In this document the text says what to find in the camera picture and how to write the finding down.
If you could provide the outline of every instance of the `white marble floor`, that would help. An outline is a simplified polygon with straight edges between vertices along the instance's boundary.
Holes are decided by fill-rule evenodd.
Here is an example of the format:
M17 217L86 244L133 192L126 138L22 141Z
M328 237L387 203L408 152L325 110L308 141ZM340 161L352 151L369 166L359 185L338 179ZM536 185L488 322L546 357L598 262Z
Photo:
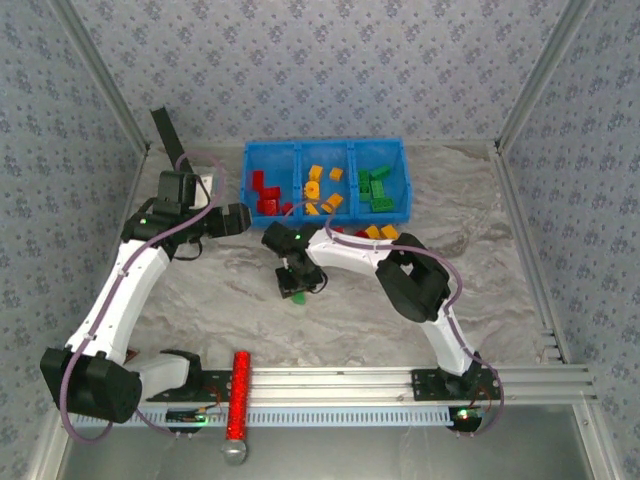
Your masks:
M243 149L212 151L227 168L225 202L236 202ZM542 324L486 152L423 145L407 146L407 153L413 214L398 230L414 234L460 270L465 289L456 315L486 359L539 362ZM158 174L167 168L162 149L152 148L136 208L155 194ZM308 295L306 305L283 300L274 274L281 263L260 239L259 230L207 239L198 261L172 262L153 288L130 345L148 353L189 350L209 368L230 366L239 349L251 351L257 366L435 365L426 337L395 312L375 279L328 269L327 288Z

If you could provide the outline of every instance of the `red lego brick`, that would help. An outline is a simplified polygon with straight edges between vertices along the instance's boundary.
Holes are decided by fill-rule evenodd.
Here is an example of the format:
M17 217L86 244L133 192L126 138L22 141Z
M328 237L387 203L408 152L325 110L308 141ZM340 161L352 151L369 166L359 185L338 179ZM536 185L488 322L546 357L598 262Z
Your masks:
M260 192L260 200L279 200L280 187L264 187Z
M291 210L293 208L293 203L291 202L287 202L284 205L282 205L282 214L285 215L289 210Z
M264 171L256 170L253 172L253 182L251 183L251 188L253 188L256 192L261 192L264 188Z
M280 209L279 203L280 202L275 198L262 200L262 204L264 205L264 214L269 216L278 215L278 210Z

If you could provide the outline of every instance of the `yellow lego brick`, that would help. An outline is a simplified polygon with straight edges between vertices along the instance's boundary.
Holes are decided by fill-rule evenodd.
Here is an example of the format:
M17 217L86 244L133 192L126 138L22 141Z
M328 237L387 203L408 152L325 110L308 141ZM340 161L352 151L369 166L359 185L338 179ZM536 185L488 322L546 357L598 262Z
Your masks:
M369 228L365 229L365 232L367 232L369 238L373 238L374 240L380 238L380 230L378 230L378 227L376 227L375 225L371 225Z
M342 205L342 202L344 201L344 198L342 197L342 195L339 195L337 193L334 193L333 195L331 195L329 198L327 198L327 203L329 205L327 205L327 203L323 203L322 204L322 209L327 212L327 213L331 213L334 210L337 210L338 207L340 205Z
M305 206L305 210L307 215L320 215L316 207L313 206L313 203L307 203Z
M384 238L388 238L389 240L397 240L398 237L400 236L396 231L396 229L393 228L393 225L387 225L385 227L382 227L380 231L382 232L382 236Z
M338 167L333 167L331 172L329 172L329 178L334 182L339 182L342 180L342 169Z
M320 165L312 165L309 170L309 180L319 182L322 178L322 167Z
M305 183L304 196L309 200L320 200L320 184L313 180Z

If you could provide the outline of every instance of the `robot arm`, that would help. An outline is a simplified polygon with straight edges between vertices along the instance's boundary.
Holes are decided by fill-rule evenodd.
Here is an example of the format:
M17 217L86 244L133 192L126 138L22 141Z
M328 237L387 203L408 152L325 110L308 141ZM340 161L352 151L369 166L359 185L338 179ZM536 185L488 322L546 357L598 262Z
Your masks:
M64 349L49 348L40 361L47 386L60 405L64 372L74 352L87 342L69 382L68 411L117 423L127 421L141 398L168 389L186 390L192 371L199 371L199 358L180 351L165 351L147 361L134 359L126 367L127 345L133 327L151 289L184 243L198 243L202 236L223 237L244 232L251 224L243 204L213 208L201 220L144 250L125 273L123 266L148 240L184 223L202 211L197 208L197 177L192 173L166 171L160 175L158 195L149 199L125 224L118 257L98 299ZM146 207L152 207L147 213ZM121 277L110 297L112 286ZM99 312L104 320L90 335Z
M307 224L300 230L289 229L278 222L269 226L262 243L284 260L285 266L276 270L283 297L313 291L324 281L323 267L339 267L376 277L398 313L420 325L445 374L464 378L472 366L479 367L465 353L453 332L451 323L469 351L474 351L461 333L453 311L448 313L450 323L442 308L451 293L447 285L449 274L442 265L425 255L378 249L389 244L424 248L414 236L403 233L397 240L369 240L337 232L333 235L364 248L375 245L376 249L344 246L330 238L320 226Z

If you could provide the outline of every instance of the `blue patterned wallpaper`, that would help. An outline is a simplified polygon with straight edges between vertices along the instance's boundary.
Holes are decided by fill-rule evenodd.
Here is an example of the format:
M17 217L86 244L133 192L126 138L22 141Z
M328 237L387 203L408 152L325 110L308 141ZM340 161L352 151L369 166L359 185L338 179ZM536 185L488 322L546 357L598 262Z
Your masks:
M508 153L572 359L640 478L640 4L596 0Z
M53 406L38 367L104 280L139 158L45 0L0 5L0 478Z
M73 0L145 136L493 139L566 0Z

